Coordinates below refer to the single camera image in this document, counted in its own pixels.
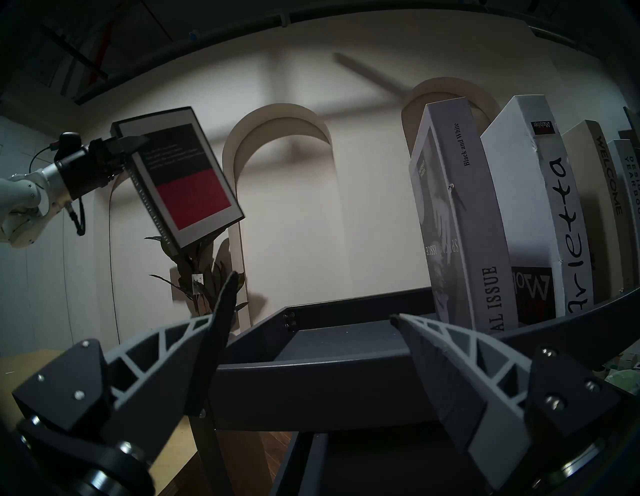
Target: arched doorway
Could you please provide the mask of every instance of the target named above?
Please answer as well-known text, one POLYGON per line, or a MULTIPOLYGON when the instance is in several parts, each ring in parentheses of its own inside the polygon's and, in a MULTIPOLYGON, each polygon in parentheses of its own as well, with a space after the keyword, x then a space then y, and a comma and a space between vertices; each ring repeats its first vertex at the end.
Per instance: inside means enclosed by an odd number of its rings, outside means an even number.
POLYGON ((245 215, 230 230, 233 267, 246 274, 249 322, 240 315, 241 329, 284 306, 352 295, 326 128, 309 110, 290 104, 268 106, 245 119, 223 152, 225 173, 245 215))
POLYGON ((410 92, 402 110, 404 137, 413 151, 420 120, 427 103, 466 97, 471 105, 471 113, 476 120, 478 133, 482 134, 500 112, 500 106, 486 91, 473 83, 455 77, 436 77, 418 84, 410 92))

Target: bolt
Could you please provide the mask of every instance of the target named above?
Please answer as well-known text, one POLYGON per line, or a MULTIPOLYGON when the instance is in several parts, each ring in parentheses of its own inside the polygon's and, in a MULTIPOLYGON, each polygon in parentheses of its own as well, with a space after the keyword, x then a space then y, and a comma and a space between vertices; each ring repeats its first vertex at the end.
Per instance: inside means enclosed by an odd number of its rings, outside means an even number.
POLYGON ((126 453, 126 454, 131 453, 131 443, 128 441, 124 441, 120 443, 118 448, 120 448, 120 451, 122 451, 123 453, 126 453))
POLYGON ((596 381, 589 380, 584 383, 584 387, 586 387, 587 391, 591 393, 597 393, 600 390, 600 386, 598 386, 598 383, 596 381))
POLYGON ((145 454, 142 452, 142 450, 136 446, 133 446, 133 444, 128 441, 121 441, 116 447, 123 453, 131 455, 138 461, 144 460, 145 454))
POLYGON ((551 410, 557 410, 559 412, 561 410, 564 410, 564 401, 552 394, 548 395, 545 398, 545 403, 547 403, 551 407, 551 410))

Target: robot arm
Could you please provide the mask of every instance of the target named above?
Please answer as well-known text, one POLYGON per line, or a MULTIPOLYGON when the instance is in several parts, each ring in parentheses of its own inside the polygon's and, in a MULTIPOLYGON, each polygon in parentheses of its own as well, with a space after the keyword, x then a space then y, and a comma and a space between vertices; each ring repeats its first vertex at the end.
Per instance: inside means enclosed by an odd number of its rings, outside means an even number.
POLYGON ((78 134, 63 133, 53 164, 27 175, 0 179, 0 242, 14 248, 34 243, 62 208, 75 221, 71 202, 106 186, 122 172, 127 157, 146 142, 144 136, 128 136, 97 139, 82 146, 78 134), (41 211, 43 196, 46 203, 41 211))

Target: book spine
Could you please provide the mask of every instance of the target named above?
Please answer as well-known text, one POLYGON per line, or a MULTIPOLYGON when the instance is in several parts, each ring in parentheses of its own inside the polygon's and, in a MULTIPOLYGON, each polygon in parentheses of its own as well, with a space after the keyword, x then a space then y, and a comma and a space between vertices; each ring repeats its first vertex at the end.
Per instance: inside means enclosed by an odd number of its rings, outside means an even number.
POLYGON ((629 140, 609 142, 609 150, 614 159, 618 180, 627 190, 626 202, 629 220, 629 236, 634 265, 634 285, 640 282, 640 164, 636 150, 629 140))
POLYGON ((593 137, 594 144, 598 150, 598 158, 602 166, 602 172, 606 177, 607 190, 609 191, 609 199, 611 207, 615 215, 616 233, 618 235, 618 250, 620 251, 620 266, 622 269, 622 284, 619 288, 620 292, 625 289, 631 289, 634 285, 633 281, 633 262, 631 253, 631 238, 629 232, 628 214, 623 208, 623 184, 618 184, 618 177, 615 171, 614 163, 611 160, 609 147, 604 139, 602 130, 596 123, 589 123, 589 131, 593 137))
POLYGON ((474 328, 496 333, 518 327, 511 263, 484 148, 466 99, 435 108, 451 205, 474 328))
POLYGON ((530 119, 526 114, 523 117, 527 123, 545 122, 554 128, 553 133, 532 134, 532 138, 537 148, 560 254, 564 305, 557 314, 562 316, 586 310, 593 306, 591 256, 578 189, 564 143, 550 109, 544 119, 539 116, 530 119))
POLYGON ((136 191, 138 192, 140 199, 142 200, 142 204, 147 209, 147 212, 149 212, 149 216, 156 225, 160 236, 163 237, 172 255, 177 255, 178 246, 176 243, 174 243, 173 237, 169 235, 169 230, 164 225, 164 222, 162 221, 160 215, 158 215, 153 202, 149 198, 147 189, 144 187, 143 181, 140 180, 140 177, 138 176, 138 170, 136 169, 135 165, 131 165, 129 163, 127 163, 126 169, 129 172, 129 176, 131 177, 131 182, 133 183, 134 188, 136 188, 136 191))

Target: sticker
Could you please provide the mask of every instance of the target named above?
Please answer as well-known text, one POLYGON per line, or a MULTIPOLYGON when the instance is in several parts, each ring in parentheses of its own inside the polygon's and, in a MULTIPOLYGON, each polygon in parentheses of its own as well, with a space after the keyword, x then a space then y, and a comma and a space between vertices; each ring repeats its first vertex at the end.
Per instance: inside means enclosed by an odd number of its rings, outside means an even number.
POLYGON ((203 274, 191 274, 191 292, 193 294, 202 294, 202 291, 195 285, 195 282, 199 282, 204 285, 204 275, 203 274))
POLYGON ((537 120, 531 123, 533 133, 539 134, 555 134, 554 125, 550 120, 537 120))

